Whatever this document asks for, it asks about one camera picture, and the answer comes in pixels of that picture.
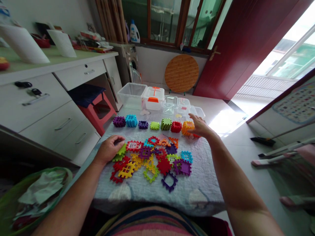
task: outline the white plastic box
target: white plastic box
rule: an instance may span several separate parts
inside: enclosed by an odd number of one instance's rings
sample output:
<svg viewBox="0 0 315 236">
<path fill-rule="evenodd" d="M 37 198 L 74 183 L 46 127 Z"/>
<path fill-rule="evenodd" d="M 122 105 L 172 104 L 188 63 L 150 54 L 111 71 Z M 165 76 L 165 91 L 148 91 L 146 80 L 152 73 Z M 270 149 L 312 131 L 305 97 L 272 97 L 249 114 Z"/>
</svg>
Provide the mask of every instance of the white plastic box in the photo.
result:
<svg viewBox="0 0 315 236">
<path fill-rule="evenodd" d="M 148 86 L 127 83 L 119 90 L 118 95 L 125 108 L 142 110 L 142 96 Z"/>
<path fill-rule="evenodd" d="M 164 89 L 158 87 L 147 87 L 142 99 L 147 110 L 161 110 L 164 102 Z"/>
</svg>

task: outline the pink object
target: pink object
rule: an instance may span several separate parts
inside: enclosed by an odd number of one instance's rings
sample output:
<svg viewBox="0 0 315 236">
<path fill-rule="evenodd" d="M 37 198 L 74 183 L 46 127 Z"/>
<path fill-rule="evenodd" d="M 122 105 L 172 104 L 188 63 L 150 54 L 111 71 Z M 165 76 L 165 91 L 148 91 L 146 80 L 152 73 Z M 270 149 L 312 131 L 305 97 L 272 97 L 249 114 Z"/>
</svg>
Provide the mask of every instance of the pink object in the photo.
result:
<svg viewBox="0 0 315 236">
<path fill-rule="evenodd" d="M 103 128 L 103 125 L 112 117 L 113 114 L 117 115 L 116 111 L 114 110 L 113 106 L 111 105 L 110 101 L 106 97 L 105 93 L 100 93 L 93 101 L 92 103 L 94 105 L 98 104 L 99 102 L 103 101 L 102 94 L 104 97 L 104 101 L 107 103 L 107 106 L 110 108 L 110 111 L 102 118 L 100 119 L 97 116 L 96 111 L 94 110 L 94 106 L 90 104 L 88 108 L 84 108 L 81 106 L 78 106 L 80 110 L 83 112 L 83 114 L 88 118 L 88 120 L 92 123 L 96 131 L 100 134 L 100 136 L 103 136 L 105 133 L 105 130 Z"/>
</svg>

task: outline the cloth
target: cloth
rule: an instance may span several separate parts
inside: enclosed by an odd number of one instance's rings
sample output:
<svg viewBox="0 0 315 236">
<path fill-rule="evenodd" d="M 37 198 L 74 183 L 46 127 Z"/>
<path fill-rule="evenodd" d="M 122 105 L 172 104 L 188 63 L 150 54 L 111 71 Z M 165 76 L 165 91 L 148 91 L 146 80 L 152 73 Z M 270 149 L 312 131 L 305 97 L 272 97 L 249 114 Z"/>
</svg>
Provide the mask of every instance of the cloth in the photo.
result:
<svg viewBox="0 0 315 236">
<path fill-rule="evenodd" d="M 180 212 L 148 206 L 110 219 L 98 235 L 220 235 L 232 236 L 228 223 L 210 217 L 205 231 Z"/>
</svg>

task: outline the orange toy piece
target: orange toy piece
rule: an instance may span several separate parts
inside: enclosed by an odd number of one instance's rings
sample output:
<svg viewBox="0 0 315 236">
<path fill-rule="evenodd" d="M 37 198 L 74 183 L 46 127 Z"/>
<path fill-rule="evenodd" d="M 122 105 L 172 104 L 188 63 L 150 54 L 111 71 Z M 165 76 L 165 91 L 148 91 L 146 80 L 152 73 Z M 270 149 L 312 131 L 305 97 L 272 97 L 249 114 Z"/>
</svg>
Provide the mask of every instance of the orange toy piece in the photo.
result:
<svg viewBox="0 0 315 236">
<path fill-rule="evenodd" d="M 172 137 L 168 137 L 173 144 L 175 144 L 175 147 L 178 149 L 178 139 L 177 138 L 172 138 Z"/>
<path fill-rule="evenodd" d="M 162 139 L 157 145 L 169 146 L 169 147 L 171 146 L 166 139 Z"/>
<path fill-rule="evenodd" d="M 189 136 L 190 133 L 188 133 L 187 131 L 194 128 L 195 128 L 195 125 L 192 121 L 185 121 L 183 124 L 183 128 L 181 129 L 181 133 L 185 136 Z"/>
</svg>

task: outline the drawer handle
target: drawer handle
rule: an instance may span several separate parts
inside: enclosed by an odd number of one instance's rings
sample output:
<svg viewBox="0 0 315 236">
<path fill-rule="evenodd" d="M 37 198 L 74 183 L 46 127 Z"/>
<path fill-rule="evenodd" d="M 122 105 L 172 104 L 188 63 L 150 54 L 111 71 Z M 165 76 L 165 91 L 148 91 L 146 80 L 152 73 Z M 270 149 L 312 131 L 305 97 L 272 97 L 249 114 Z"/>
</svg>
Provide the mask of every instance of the drawer handle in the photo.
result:
<svg viewBox="0 0 315 236">
<path fill-rule="evenodd" d="M 95 70 L 90 70 L 88 72 L 84 72 L 84 74 L 92 74 L 93 72 L 95 72 Z"/>
<path fill-rule="evenodd" d="M 34 99 L 34 100 L 31 100 L 31 101 L 29 101 L 29 102 L 27 102 L 27 103 L 22 103 L 22 105 L 23 105 L 23 106 L 32 105 L 32 104 L 37 103 L 37 102 L 39 102 L 39 101 L 41 101 L 41 100 L 44 100 L 45 98 L 47 98 L 47 97 L 49 97 L 49 96 L 50 96 L 50 95 L 49 95 L 48 93 L 45 93 L 43 96 L 40 96 L 39 98 L 36 98 L 36 99 Z"/>
<path fill-rule="evenodd" d="M 66 124 L 68 124 L 70 121 L 72 121 L 72 119 L 71 119 L 71 118 L 68 118 L 65 123 L 63 123 L 63 124 L 62 124 L 61 126 L 59 126 L 58 128 L 55 128 L 55 130 L 61 130 L 61 129 L 62 129 L 63 127 L 65 127 Z"/>
<path fill-rule="evenodd" d="M 85 136 L 86 136 L 86 133 L 84 133 L 84 134 L 78 139 L 78 141 L 76 141 L 75 143 L 76 143 L 76 144 L 81 143 L 81 142 L 83 141 L 83 139 L 85 138 Z"/>
</svg>

